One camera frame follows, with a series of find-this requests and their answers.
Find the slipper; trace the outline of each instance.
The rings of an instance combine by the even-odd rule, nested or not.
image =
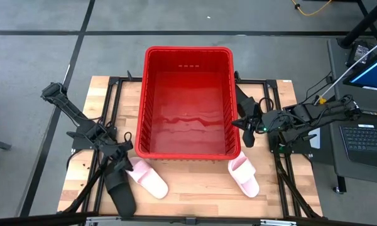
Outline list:
[[[133,165],[132,171],[126,171],[137,184],[144,187],[155,198],[163,198],[168,193],[168,185],[155,170],[142,158],[129,158]]]
[[[242,151],[237,158],[229,160],[227,169],[245,195],[254,198],[258,194],[260,186],[254,177],[256,169]]]
[[[120,217],[132,217],[137,206],[128,176],[123,171],[114,170],[115,165],[111,162],[105,169],[105,187]]]

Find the gray floor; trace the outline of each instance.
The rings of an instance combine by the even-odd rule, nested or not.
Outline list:
[[[88,0],[0,0],[0,30],[79,30]],[[304,11],[322,2],[299,1]],[[375,1],[366,0],[371,9]],[[290,0],[96,1],[88,30],[347,31],[362,14],[354,3],[332,3],[304,17]],[[40,91],[61,82],[76,36],[0,36],[0,217],[12,217],[26,185],[53,107]],[[290,79],[298,100],[329,70],[326,38],[267,36],[86,36],[70,83],[70,99],[82,107],[92,75],[141,76],[145,50],[153,45],[226,46],[243,78]],[[65,177],[73,130],[61,116],[32,215],[54,213]],[[348,193],[331,191],[331,166],[314,166],[323,213],[333,220],[377,224],[377,184],[346,179]]]

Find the monitor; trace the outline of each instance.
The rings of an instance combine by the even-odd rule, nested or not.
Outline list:
[[[344,84],[377,90],[377,55],[345,79]]]

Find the wooden table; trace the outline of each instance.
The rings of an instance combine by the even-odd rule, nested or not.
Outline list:
[[[109,77],[93,76],[84,105],[84,114],[99,117],[106,96]],[[290,80],[277,80],[282,106],[296,104],[295,92]],[[261,85],[241,84],[243,92],[258,100],[262,98]],[[131,132],[135,140],[141,82],[123,82],[116,126],[117,139],[123,140],[125,132]],[[267,135],[256,134],[254,147],[241,149],[256,168],[255,177],[260,192],[255,198],[245,196],[227,170],[227,161],[180,161],[147,159],[150,165],[165,180],[169,193],[164,199],[156,199],[130,178],[131,189],[137,204],[135,215],[196,216],[196,217],[241,217],[280,218],[282,210],[273,155],[268,147]],[[73,157],[68,167],[58,210],[66,209],[87,183],[92,150],[84,150]],[[129,156],[135,156],[130,150]],[[322,215],[312,167],[300,154],[291,156],[296,186],[315,212]],[[117,215],[111,197],[105,191],[99,210],[103,215]],[[96,187],[92,189],[89,210],[93,209]],[[293,213],[292,198],[286,188],[289,211]]]

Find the laptop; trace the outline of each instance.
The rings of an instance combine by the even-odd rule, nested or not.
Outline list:
[[[347,90],[370,120],[340,125],[342,140],[350,161],[377,167],[377,55],[343,81]]]

